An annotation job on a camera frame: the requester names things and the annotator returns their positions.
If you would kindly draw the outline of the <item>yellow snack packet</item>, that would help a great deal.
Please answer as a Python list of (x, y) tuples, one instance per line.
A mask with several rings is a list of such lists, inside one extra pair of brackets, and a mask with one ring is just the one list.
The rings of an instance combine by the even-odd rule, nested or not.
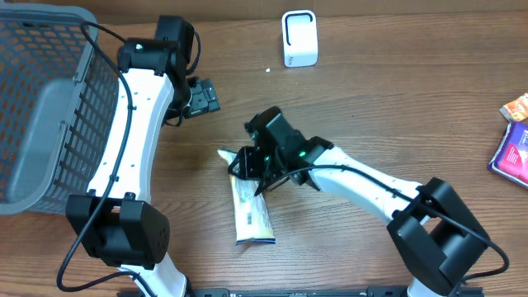
[(245, 243), (275, 244), (263, 194), (255, 196), (258, 182), (229, 175), (233, 194), (236, 245)]

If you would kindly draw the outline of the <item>purple red pad pack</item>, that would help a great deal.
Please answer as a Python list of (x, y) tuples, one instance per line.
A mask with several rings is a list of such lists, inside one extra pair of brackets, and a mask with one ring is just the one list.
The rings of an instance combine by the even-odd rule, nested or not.
[(512, 122), (507, 126), (488, 169), (527, 188), (527, 124)]

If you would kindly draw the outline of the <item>orange Kleenex tissue pack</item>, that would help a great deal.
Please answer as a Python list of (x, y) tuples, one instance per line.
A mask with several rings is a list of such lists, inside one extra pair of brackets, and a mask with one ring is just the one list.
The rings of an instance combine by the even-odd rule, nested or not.
[(519, 96), (516, 100), (510, 101), (502, 106), (499, 112), (509, 122), (522, 122), (528, 117), (528, 94)]

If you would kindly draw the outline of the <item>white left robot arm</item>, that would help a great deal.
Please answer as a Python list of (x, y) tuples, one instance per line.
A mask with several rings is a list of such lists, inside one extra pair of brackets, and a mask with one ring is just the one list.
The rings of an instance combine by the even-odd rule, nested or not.
[(189, 279), (168, 254), (170, 225), (151, 203), (153, 158), (163, 126), (219, 109), (210, 80), (194, 75), (200, 36), (179, 16), (161, 16), (151, 39), (123, 40), (109, 66), (118, 101), (102, 159), (65, 214), (75, 248), (127, 276), (142, 296), (190, 296)]

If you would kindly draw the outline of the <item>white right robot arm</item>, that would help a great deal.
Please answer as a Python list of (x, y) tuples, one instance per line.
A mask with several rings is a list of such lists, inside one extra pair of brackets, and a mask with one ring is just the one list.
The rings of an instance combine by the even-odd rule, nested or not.
[(409, 296), (452, 296), (488, 248), (489, 236), (447, 182), (426, 184), (384, 174), (320, 137), (306, 139), (273, 106), (244, 125), (253, 144), (240, 148), (229, 174), (257, 182), (256, 194), (279, 181), (347, 198), (379, 219), (414, 279)]

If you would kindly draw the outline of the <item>white barcode scanner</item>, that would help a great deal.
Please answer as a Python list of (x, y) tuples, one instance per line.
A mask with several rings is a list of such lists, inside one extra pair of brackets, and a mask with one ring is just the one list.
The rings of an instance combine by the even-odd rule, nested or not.
[(313, 66), (318, 61), (318, 29), (310, 10), (286, 12), (281, 18), (284, 65), (287, 68)]

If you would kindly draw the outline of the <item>dark grey plastic basket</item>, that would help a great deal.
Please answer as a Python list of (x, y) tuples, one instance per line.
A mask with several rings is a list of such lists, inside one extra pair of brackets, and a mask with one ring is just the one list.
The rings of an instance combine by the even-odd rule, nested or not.
[(62, 214), (106, 147), (119, 82), (80, 25), (81, 7), (1, 5), (1, 213)]

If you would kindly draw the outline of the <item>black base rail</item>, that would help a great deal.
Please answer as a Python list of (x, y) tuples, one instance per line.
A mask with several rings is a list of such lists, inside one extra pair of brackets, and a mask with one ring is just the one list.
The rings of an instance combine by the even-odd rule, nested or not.
[(374, 286), (362, 290), (228, 290), (197, 289), (196, 297), (404, 297), (404, 286)]

